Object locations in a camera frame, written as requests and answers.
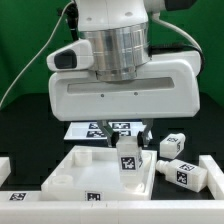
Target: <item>white panel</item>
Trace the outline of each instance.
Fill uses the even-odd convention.
[[[224,174],[210,156],[200,156],[199,166],[208,170],[208,188],[216,200],[224,199]]]
[[[5,182],[8,175],[11,173],[9,158],[0,158],[0,186]]]
[[[93,81],[91,75],[91,79],[80,80],[76,73],[78,77],[83,73],[79,72],[55,73],[49,82],[53,113],[63,121],[194,116],[200,107],[196,80],[199,59],[197,52],[155,57],[155,60],[138,67],[138,77],[132,81],[132,85],[139,87],[138,91],[129,90],[128,82],[104,83]],[[160,80],[167,77],[172,79],[174,87],[160,88]],[[157,80],[158,88],[142,88],[139,81],[144,80]],[[79,86],[85,87],[84,91],[68,92],[71,84],[78,89]]]

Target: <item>white platform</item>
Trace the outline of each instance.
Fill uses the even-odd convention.
[[[114,131],[121,136],[137,136],[139,131],[145,129],[142,122],[109,122]],[[64,140],[102,140],[106,139],[96,122],[72,122]]]
[[[9,200],[24,193],[24,200]],[[223,220],[224,200],[49,202],[42,201],[40,191],[0,192],[1,224],[223,224]]]
[[[76,150],[92,150],[92,164],[77,166]],[[157,152],[144,150],[142,153],[145,172],[143,191],[127,189],[120,181],[117,149],[75,146],[42,185],[44,200],[88,201],[88,195],[101,201],[150,200],[154,183]]]

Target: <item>white plastic part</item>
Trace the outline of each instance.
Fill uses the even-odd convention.
[[[146,125],[142,122],[109,122],[114,131],[120,136],[137,136],[139,131],[144,131]],[[152,139],[152,132],[148,133],[148,138]],[[102,134],[96,122],[71,122],[64,140],[102,140],[107,139]]]
[[[147,12],[158,13],[166,10],[165,0],[144,0],[144,4]]]
[[[79,31],[99,31],[148,22],[143,0],[76,0]]]
[[[92,71],[55,73],[52,110],[61,121],[192,117],[200,108],[200,63],[195,51],[153,56],[132,82],[100,82]]]
[[[77,165],[76,151],[89,149],[92,151],[91,165]],[[144,150],[144,154],[143,165],[146,161],[147,167],[143,167],[142,183],[123,184],[120,181],[116,149],[75,146],[42,184],[42,199],[46,201],[150,200],[157,153]]]
[[[160,142],[160,157],[175,159],[184,149],[186,137],[184,134],[170,134]]]
[[[122,136],[116,144],[120,180],[130,188],[138,188],[144,176],[142,148],[138,147],[136,137]]]
[[[199,192],[207,186],[207,170],[198,166],[180,161],[164,162],[159,160],[156,169],[166,175],[166,180]]]
[[[11,173],[9,158],[0,158],[0,187]]]
[[[2,224],[223,224],[223,218],[223,201],[0,203]]]
[[[76,55],[77,67],[74,69],[58,69],[55,65],[55,56],[67,50],[72,50]],[[70,71],[70,70],[83,70],[93,66],[94,58],[91,44],[88,40],[78,40],[74,43],[63,47],[47,57],[47,65],[51,71]]]
[[[76,166],[90,166],[92,164],[92,149],[77,149],[74,157]]]
[[[224,200],[224,174],[210,155],[199,157],[199,166],[208,171],[208,188],[216,200]]]

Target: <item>cable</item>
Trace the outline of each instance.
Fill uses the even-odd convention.
[[[193,46],[195,46],[197,49],[199,49],[202,52],[200,45],[197,43],[196,40],[193,39],[193,37],[191,37],[188,33],[183,31],[179,27],[160,20],[159,17],[160,17],[160,13],[153,13],[151,18],[155,23],[160,24],[166,28],[169,28],[169,29],[175,31],[176,33],[179,33],[181,36],[185,37]]]
[[[12,88],[14,87],[14,85],[17,83],[17,81],[21,78],[21,76],[24,74],[24,72],[29,68],[29,66],[40,56],[40,54],[46,49],[46,47],[49,45],[49,43],[51,42],[51,40],[53,39],[53,37],[54,37],[54,35],[55,35],[55,33],[56,33],[56,31],[57,31],[57,29],[58,29],[58,27],[59,27],[59,25],[60,25],[60,23],[61,23],[61,20],[62,20],[62,17],[63,17],[63,15],[65,14],[65,11],[66,11],[66,9],[70,6],[70,5],[72,5],[72,4],[74,4],[73,2],[70,2],[70,3],[68,3],[65,7],[64,7],[64,9],[63,9],[63,11],[62,11],[62,14],[61,14],[61,17],[60,17],[60,19],[58,20],[58,22],[57,22],[57,24],[56,24],[56,26],[55,26],[55,28],[54,28],[54,30],[53,30],[53,32],[52,32],[52,34],[51,34],[51,36],[50,36],[50,38],[48,39],[48,41],[46,42],[46,44],[41,48],[41,50],[36,54],[36,56],[34,56],[34,58],[24,67],[24,69],[19,73],[19,75],[16,77],[16,79],[13,81],[13,83],[9,86],[9,88],[7,89],[7,91],[5,92],[5,94],[4,94],[4,96],[2,97],[2,100],[1,100],[1,102],[0,102],[0,110],[2,109],[2,105],[3,105],[3,103],[4,103],[4,101],[5,101],[5,99],[6,99],[6,97],[8,96],[8,94],[9,94],[9,92],[12,90]]]

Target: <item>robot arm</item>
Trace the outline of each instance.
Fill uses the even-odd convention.
[[[62,121],[191,117],[200,108],[196,51],[149,55],[147,12],[189,8],[186,0],[77,0],[80,39],[48,56],[54,115]],[[142,133],[148,144],[146,131]]]

